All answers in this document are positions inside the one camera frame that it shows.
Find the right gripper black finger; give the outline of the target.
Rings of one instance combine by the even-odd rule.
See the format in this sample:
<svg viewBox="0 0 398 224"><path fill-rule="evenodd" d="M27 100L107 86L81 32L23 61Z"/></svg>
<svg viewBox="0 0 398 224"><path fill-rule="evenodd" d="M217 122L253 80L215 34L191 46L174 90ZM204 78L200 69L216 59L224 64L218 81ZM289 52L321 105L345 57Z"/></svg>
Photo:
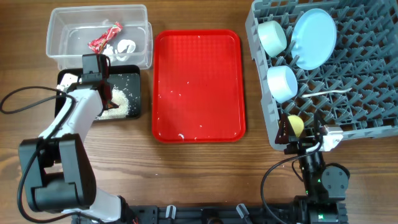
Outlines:
<svg viewBox="0 0 398 224"><path fill-rule="evenodd" d="M314 129L314 136L318 137L321 134L321 127L325 125L325 120L322 118L319 112L315 112L313 114L313 129Z"/></svg>
<svg viewBox="0 0 398 224"><path fill-rule="evenodd" d="M289 144L295 141L295 133L288 119L287 114L283 114L280 119L280 126L275 137L276 144Z"/></svg>

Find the light blue bowl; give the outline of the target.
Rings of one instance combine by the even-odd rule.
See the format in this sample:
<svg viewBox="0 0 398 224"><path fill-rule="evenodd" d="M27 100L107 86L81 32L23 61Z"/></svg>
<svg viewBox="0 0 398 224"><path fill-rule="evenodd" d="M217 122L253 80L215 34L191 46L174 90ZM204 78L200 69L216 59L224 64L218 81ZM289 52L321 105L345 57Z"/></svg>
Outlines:
<svg viewBox="0 0 398 224"><path fill-rule="evenodd" d="M267 71L267 84L276 102L284 103L298 92L295 73L286 65L271 67Z"/></svg>

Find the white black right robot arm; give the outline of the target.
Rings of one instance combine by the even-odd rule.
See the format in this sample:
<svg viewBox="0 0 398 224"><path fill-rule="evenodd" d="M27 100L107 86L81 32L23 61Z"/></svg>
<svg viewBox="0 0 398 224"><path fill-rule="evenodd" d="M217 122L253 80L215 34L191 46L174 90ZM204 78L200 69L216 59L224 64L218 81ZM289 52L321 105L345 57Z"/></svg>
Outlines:
<svg viewBox="0 0 398 224"><path fill-rule="evenodd" d="M350 172L337 163L327 164L323 153L330 152L343 139L343 130L326 124L314 114L312 137L298 138L288 116L283 114L275 138L285 144L285 154L294 154L302 173L306 195L296 196L289 208L289 223L343 223L347 221L340 204L346 198Z"/></svg>

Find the light blue plate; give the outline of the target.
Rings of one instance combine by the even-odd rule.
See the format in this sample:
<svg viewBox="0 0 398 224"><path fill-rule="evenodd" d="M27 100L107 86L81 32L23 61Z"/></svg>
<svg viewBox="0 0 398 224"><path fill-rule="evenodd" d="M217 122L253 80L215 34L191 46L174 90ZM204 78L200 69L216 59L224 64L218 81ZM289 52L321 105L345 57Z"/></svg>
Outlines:
<svg viewBox="0 0 398 224"><path fill-rule="evenodd" d="M298 56L296 65L303 70L323 65L335 49L336 38L336 24L329 13L319 8L304 13L291 38L295 42L292 57Z"/></svg>

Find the white plastic spoon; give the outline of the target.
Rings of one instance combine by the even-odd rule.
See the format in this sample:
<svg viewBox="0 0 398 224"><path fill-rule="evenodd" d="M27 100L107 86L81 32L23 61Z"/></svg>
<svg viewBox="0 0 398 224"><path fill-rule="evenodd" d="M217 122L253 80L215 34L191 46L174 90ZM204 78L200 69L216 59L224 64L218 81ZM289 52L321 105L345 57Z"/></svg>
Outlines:
<svg viewBox="0 0 398 224"><path fill-rule="evenodd" d="M327 95L327 94L332 94L332 93L347 93L349 91L351 91L353 88L347 88L344 90L328 90L328 91L321 91L321 92L317 92L317 93L309 93L309 94L303 94L301 97L302 98L310 98L313 96L320 96L320 95Z"/></svg>

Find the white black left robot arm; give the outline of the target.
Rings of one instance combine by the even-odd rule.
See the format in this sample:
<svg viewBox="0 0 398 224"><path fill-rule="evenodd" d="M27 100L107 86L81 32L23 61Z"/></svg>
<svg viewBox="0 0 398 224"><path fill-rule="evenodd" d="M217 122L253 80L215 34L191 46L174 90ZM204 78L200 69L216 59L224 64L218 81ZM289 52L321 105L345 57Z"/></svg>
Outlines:
<svg viewBox="0 0 398 224"><path fill-rule="evenodd" d="M19 146L22 177L17 206L28 221L40 223L22 205L26 196L34 212L76 215L98 223L124 222L126 204L96 186L96 179L83 142L97 116L112 99L109 78L111 62L103 54L82 57L83 71L77 82L56 96L65 103L53 123L35 139Z"/></svg>

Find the yellow cup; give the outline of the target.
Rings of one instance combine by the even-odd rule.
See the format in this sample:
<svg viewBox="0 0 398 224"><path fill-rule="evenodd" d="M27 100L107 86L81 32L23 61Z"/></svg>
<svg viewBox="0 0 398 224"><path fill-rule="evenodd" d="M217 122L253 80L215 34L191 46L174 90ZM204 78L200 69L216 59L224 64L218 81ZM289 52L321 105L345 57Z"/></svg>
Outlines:
<svg viewBox="0 0 398 224"><path fill-rule="evenodd" d="M293 127L295 136L299 138L304 130L304 122L303 120L297 115L288 115L288 119Z"/></svg>

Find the red snack wrapper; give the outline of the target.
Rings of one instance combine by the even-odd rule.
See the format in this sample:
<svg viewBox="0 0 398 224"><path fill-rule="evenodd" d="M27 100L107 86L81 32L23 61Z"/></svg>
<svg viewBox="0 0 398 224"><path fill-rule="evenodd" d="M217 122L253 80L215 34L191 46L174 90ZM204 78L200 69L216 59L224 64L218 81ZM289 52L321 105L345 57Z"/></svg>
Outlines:
<svg viewBox="0 0 398 224"><path fill-rule="evenodd" d="M88 47L95 53L100 54L106 44L123 30L119 22L115 22L104 34L88 43Z"/></svg>

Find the green bowl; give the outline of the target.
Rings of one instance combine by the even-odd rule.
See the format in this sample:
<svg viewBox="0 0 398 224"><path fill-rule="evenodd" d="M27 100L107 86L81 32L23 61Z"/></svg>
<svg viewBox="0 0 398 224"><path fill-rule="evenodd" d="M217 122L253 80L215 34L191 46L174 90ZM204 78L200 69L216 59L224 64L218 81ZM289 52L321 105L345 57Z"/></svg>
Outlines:
<svg viewBox="0 0 398 224"><path fill-rule="evenodd" d="M261 45L266 54L275 57L287 47L287 39L281 25L276 21L267 21L258 25Z"/></svg>

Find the white napkin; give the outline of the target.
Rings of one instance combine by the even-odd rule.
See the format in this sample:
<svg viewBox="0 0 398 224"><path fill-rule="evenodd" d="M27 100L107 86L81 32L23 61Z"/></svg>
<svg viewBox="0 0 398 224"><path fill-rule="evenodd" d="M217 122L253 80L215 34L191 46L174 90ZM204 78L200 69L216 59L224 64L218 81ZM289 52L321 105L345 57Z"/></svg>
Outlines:
<svg viewBox="0 0 398 224"><path fill-rule="evenodd" d="M103 50L103 53L107 55L111 62L119 61L125 62L128 60L129 56L118 56L118 54L130 54L133 53L136 49L136 43L133 40L122 39L118 42L117 47L114 48L109 44L106 45L106 48Z"/></svg>

